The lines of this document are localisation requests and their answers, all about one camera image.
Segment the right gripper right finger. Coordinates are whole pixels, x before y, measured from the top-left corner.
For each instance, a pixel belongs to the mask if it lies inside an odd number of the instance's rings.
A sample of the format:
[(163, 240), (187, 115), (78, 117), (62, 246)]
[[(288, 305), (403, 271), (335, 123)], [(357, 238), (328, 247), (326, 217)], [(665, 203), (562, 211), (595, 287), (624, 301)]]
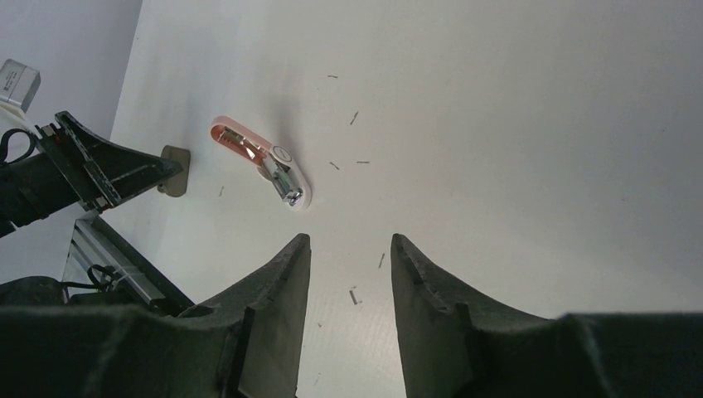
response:
[(395, 324), (409, 397), (699, 397), (700, 313), (567, 313), (510, 307), (390, 246)]

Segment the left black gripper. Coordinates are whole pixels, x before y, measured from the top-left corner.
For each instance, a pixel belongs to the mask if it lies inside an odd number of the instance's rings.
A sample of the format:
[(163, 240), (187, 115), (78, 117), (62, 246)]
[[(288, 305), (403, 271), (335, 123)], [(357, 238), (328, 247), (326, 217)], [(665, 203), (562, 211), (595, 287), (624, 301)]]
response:
[(41, 153), (1, 166), (1, 236), (75, 203), (105, 211), (157, 187), (177, 165), (90, 131), (67, 111), (38, 129)]

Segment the pink white mini stapler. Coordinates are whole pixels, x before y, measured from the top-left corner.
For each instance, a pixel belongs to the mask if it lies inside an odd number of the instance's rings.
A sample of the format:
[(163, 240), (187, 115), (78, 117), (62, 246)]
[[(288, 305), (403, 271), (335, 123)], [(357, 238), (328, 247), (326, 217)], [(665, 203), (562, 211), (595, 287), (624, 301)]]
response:
[(220, 145), (253, 163), (259, 175), (269, 181), (281, 202), (294, 211), (306, 210), (313, 191), (295, 158), (286, 148), (271, 143), (253, 130), (227, 116), (211, 122), (210, 136)]

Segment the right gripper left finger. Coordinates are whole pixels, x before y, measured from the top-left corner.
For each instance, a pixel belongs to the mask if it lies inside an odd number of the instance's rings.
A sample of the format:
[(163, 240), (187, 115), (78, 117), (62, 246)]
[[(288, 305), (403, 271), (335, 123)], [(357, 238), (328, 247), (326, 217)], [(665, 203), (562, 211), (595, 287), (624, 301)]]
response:
[(176, 317), (137, 305), (4, 306), (4, 397), (293, 397), (308, 235)]

